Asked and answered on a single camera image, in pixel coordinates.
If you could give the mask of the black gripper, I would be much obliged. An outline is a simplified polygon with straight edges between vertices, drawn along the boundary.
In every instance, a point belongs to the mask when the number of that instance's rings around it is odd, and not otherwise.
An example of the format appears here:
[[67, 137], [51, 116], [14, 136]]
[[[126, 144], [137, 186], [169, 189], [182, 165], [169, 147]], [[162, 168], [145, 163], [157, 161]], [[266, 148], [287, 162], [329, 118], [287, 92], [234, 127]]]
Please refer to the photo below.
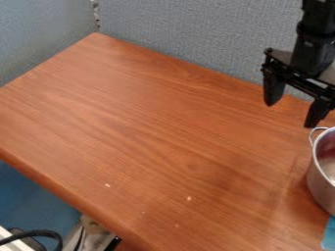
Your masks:
[[265, 102], [273, 106], [290, 85], [314, 98], [303, 126], [317, 127], [334, 109], [335, 35], [301, 32], [293, 52], [267, 48], [262, 65]]

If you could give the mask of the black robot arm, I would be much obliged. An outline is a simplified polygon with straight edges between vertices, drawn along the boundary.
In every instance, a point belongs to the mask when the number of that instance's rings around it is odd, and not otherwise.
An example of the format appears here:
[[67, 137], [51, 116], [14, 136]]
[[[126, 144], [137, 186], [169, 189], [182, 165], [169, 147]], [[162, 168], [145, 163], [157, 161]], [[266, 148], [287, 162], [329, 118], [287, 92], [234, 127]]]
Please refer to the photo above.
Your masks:
[[273, 106], [290, 85], [314, 98], [305, 127], [317, 127], [335, 110], [335, 0], [302, 0], [294, 51], [265, 50], [263, 98]]

